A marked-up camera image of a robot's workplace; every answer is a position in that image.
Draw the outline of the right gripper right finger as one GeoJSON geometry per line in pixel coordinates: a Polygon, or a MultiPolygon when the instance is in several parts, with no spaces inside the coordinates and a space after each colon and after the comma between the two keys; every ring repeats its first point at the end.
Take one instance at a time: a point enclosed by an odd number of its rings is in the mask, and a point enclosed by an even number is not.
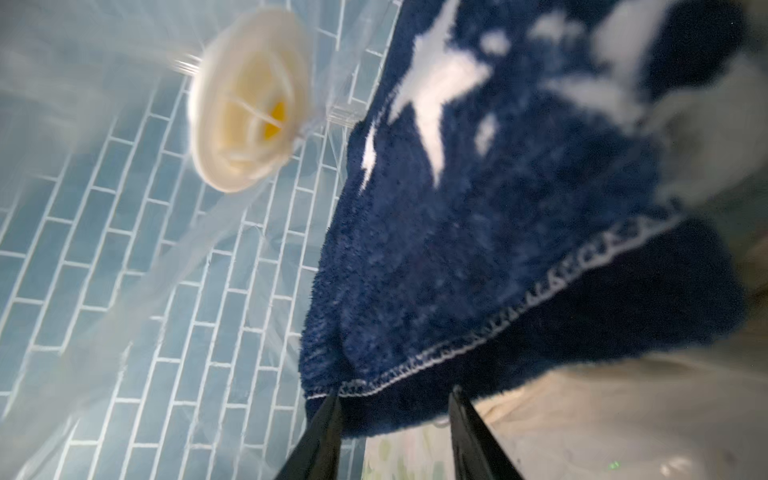
{"type": "Polygon", "coordinates": [[[456,479],[523,480],[458,385],[450,393],[448,412],[456,479]]]}

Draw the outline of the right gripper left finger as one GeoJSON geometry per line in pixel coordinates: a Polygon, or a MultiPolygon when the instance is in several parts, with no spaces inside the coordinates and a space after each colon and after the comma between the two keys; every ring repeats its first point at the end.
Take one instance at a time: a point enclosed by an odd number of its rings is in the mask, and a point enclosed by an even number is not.
{"type": "Polygon", "coordinates": [[[341,402],[335,391],[323,401],[275,480],[337,478],[343,433],[341,402]]]}

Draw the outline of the navy blue star blanket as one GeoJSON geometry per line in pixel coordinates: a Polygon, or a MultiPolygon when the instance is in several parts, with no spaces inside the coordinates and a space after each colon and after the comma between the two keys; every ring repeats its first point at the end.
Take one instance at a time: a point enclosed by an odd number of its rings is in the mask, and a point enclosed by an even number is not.
{"type": "Polygon", "coordinates": [[[745,318],[714,228],[662,190],[652,110],[746,33],[733,1],[406,1],[302,332],[308,417],[347,437],[745,318]]]}

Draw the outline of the clear plastic vacuum bag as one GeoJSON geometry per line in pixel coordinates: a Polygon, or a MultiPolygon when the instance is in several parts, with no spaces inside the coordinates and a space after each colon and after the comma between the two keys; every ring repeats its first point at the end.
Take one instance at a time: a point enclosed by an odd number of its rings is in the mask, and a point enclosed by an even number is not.
{"type": "MultiPolygon", "coordinates": [[[[1,475],[275,479],[312,418],[299,374],[347,150],[406,1],[1,5],[1,475]],[[285,9],[311,54],[290,159],[236,193],[189,150],[205,48],[285,9]]],[[[767,5],[699,93],[655,107],[662,190],[723,241],[743,323],[472,399],[523,479],[767,475],[767,5]]],[[[455,478],[445,414],[342,433],[336,479],[455,478]]]]}

